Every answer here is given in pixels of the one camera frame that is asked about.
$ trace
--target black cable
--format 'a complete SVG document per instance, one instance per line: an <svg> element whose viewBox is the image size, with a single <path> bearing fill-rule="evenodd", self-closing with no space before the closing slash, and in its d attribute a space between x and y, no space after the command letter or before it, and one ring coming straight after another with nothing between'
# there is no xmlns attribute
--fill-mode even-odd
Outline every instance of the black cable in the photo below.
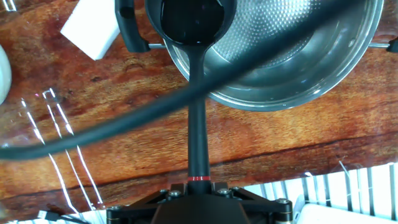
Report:
<svg viewBox="0 0 398 224"><path fill-rule="evenodd" d="M23 160L44 157L49 153L61 152L65 149L76 147L76 145L84 146L125 133L173 111L182 109L189 103L205 98L209 92L237 80L247 72L288 50L301 39L314 33L326 22L364 1L333 0L323 2L321 8L311 13L306 21L298 24L295 29L278 35L277 39L261 43L260 46L246 53L242 59L234 61L233 68L231 66L219 68L215 70L215 75L205 78L201 83L177 90L135 111L80 131L74 136L53 140L46 145L3 148L0 150L0 159Z"/></svg>
<svg viewBox="0 0 398 224"><path fill-rule="evenodd" d="M39 211L37 218L43 218L44 220L52 221L52 222L56 222L58 220L65 220L67 222L72 222L72 223L77 223L77 224L89 224L88 222L82 221L78 218L63 217L55 212L47 212L47 211L42 211L42 210Z"/></svg>

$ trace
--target wooden table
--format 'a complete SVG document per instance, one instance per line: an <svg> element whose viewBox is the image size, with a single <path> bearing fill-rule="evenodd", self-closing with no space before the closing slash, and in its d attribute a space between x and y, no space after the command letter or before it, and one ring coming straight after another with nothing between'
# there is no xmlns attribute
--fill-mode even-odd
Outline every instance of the wooden table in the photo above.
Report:
<svg viewBox="0 0 398 224"><path fill-rule="evenodd" d="M137 1L144 38L160 37ZM93 61L60 33L77 1L19 0L18 12L0 7L0 44L12 66L12 87L0 106L0 144L39 140L29 112L44 140L59 138L47 109L55 113L62 134L65 122L56 103L42 93L53 88L74 131L131 111L187 84L166 50L129 53L119 36L105 58ZM397 35L395 0L385 4L375 40ZM370 167L398 159L398 56L369 49L348 77L329 93L306 105L273 113L228 108L207 100L211 174L214 181L249 185ZM22 99L27 108L22 106ZM184 182L187 176L187 110L128 134L82 149L95 191L78 153L70 151L88 196L97 208L129 204ZM54 155L72 204L88 205L65 153ZM4 220L35 218L38 210L68 208L52 161L0 163L0 203Z"/></svg>

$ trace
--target black metal mount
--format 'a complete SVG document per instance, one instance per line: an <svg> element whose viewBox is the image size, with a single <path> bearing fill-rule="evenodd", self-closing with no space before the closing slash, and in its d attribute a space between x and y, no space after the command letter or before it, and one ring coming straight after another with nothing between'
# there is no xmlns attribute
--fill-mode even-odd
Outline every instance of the black metal mount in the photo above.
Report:
<svg viewBox="0 0 398 224"><path fill-rule="evenodd" d="M211 183L208 194L190 194L192 183L172 184L130 206L106 210L107 224L292 223L292 202L270 201L227 183Z"/></svg>

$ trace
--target bolt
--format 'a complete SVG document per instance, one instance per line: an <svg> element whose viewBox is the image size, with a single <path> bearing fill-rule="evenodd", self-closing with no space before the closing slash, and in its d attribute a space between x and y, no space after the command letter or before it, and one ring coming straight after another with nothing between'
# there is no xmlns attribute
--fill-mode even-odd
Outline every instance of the bolt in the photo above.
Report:
<svg viewBox="0 0 398 224"><path fill-rule="evenodd" d="M169 192L169 195L171 197L178 197L178 196L181 195L181 192L179 190L172 190L172 191Z"/></svg>
<svg viewBox="0 0 398 224"><path fill-rule="evenodd" d="M230 193L230 190L228 189L219 189L217 190L217 193L222 194L222 195L226 195Z"/></svg>
<svg viewBox="0 0 398 224"><path fill-rule="evenodd" d="M287 200L286 198L280 198L280 199L277 199L276 202L278 202L278 203L288 203L289 200Z"/></svg>
<svg viewBox="0 0 398 224"><path fill-rule="evenodd" d="M114 205L114 206L112 206L112 207L109 207L108 209L109 209L109 210L114 210L114 211L116 211L116 210L122 209L122 206L120 206L120 205Z"/></svg>

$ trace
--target white cup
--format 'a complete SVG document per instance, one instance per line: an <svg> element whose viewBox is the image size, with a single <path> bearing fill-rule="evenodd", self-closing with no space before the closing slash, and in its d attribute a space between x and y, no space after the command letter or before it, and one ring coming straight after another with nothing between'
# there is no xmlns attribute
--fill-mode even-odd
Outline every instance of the white cup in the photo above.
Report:
<svg viewBox="0 0 398 224"><path fill-rule="evenodd" d="M0 104L4 102L11 87L11 66L4 49L0 46Z"/></svg>

